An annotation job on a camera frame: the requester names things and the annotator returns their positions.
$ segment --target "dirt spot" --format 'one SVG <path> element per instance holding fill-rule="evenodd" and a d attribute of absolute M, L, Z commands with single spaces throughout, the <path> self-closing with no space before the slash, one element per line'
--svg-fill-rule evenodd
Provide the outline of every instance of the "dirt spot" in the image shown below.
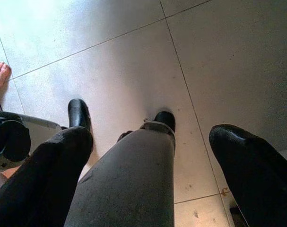
<path fill-rule="evenodd" d="M 199 218 L 198 212 L 197 212 L 196 210 L 194 210 L 194 216 L 195 216 L 196 218 Z"/>
<path fill-rule="evenodd" d="M 226 196 L 227 192 L 225 190 L 228 190 L 228 188 L 222 188 L 221 195 Z"/>

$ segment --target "tile floor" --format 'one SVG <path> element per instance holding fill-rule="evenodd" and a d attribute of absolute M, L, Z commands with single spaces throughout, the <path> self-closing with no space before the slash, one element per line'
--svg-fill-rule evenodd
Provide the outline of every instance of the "tile floor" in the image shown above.
<path fill-rule="evenodd" d="M 0 0 L 4 110 L 67 125 L 80 97 L 95 150 L 161 109 L 176 116 L 175 226 L 233 227 L 208 142 L 231 123 L 287 149 L 287 0 Z"/>

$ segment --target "stain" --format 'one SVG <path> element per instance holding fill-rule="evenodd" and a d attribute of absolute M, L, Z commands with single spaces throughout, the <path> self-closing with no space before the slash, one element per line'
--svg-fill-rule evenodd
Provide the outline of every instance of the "stain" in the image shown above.
<path fill-rule="evenodd" d="M 228 190 L 228 188 L 222 188 L 221 190 L 221 195 L 226 196 L 227 192 L 225 192 L 224 190 Z"/>
<path fill-rule="evenodd" d="M 197 212 L 196 210 L 194 210 L 194 216 L 195 216 L 196 218 L 199 218 L 198 212 Z"/>

